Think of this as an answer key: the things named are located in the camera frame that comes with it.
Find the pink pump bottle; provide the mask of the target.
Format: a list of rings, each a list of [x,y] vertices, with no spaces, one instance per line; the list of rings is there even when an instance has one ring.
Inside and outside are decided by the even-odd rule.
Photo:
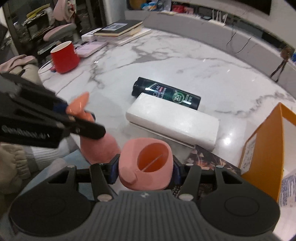
[[[89,92],[81,94],[67,106],[66,113],[78,124],[74,131],[80,136],[80,150],[85,159],[90,164],[106,164],[120,153],[120,148],[105,127],[97,124],[93,115],[85,110],[88,101]]]
[[[164,190],[171,181],[173,163],[166,142],[155,138],[131,139],[119,157],[119,179],[131,190]]]

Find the dark photo card box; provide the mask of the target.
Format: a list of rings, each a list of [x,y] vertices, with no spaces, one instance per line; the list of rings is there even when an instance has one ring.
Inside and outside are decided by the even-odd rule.
[[[170,181],[168,185],[168,189],[171,190],[173,196],[178,197],[180,194],[180,189],[184,184],[184,181],[187,177],[189,169],[191,166],[196,165],[201,167],[202,176],[201,181],[199,184],[199,191],[197,194],[197,199],[202,199],[204,196],[208,195],[214,189],[216,189],[216,184],[214,177],[211,176],[214,172],[214,169],[219,166],[223,167],[237,175],[241,175],[241,170],[230,164],[229,162],[225,161],[221,157],[213,154],[212,152],[196,145],[190,152],[187,159],[182,163],[183,165],[183,173],[180,185],[175,185],[172,181]]]

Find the black Clear shampoo bottle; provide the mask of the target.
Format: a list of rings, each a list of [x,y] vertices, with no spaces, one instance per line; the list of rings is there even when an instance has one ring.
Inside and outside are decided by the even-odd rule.
[[[133,84],[132,96],[139,97],[141,93],[165,99],[194,110],[198,109],[201,102],[201,97],[197,95],[154,80],[138,77]]]

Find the red mug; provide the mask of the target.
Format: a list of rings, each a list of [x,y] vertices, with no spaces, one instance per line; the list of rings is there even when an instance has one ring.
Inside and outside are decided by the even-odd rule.
[[[50,51],[55,70],[64,74],[76,68],[80,62],[71,41],[63,42]]]

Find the pink flat case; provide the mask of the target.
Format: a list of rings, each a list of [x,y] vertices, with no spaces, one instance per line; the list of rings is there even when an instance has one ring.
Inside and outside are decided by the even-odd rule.
[[[75,47],[75,52],[80,58],[87,58],[94,54],[95,52],[99,51],[103,47],[107,45],[107,42],[84,42],[80,45]]]

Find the white rectangular box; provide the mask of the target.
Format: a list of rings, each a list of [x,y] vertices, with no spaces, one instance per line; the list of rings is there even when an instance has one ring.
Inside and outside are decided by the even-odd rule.
[[[215,149],[219,120],[198,110],[142,93],[125,116],[130,123],[180,144]]]

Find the small white box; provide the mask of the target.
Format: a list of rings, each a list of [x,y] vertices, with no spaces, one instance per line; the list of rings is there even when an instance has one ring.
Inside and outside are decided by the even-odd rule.
[[[92,42],[92,41],[94,41],[95,40],[94,33],[96,33],[99,30],[101,30],[101,28],[96,28],[96,29],[82,35],[81,36],[82,42]]]

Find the orange cardboard box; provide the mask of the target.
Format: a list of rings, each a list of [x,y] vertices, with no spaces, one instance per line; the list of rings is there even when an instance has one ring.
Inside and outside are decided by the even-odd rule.
[[[246,141],[239,168],[243,179],[279,201],[282,180],[295,170],[295,113],[278,103]]]

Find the black hardcover book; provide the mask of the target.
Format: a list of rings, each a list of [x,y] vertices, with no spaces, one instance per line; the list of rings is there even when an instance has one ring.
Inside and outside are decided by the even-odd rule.
[[[143,24],[143,21],[139,21],[139,20],[119,20],[96,31],[94,35],[118,37],[142,24]]]

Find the white wifi router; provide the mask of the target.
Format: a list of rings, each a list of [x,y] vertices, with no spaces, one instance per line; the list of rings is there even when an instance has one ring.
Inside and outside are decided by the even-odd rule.
[[[226,20],[228,13],[222,15],[222,11],[212,10],[212,18],[209,20],[210,23],[224,27],[226,25]]]

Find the black television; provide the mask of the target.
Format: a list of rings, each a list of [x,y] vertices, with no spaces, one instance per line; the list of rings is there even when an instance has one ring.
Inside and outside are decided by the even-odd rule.
[[[270,15],[272,0],[236,0],[240,3],[251,6],[266,15]]]

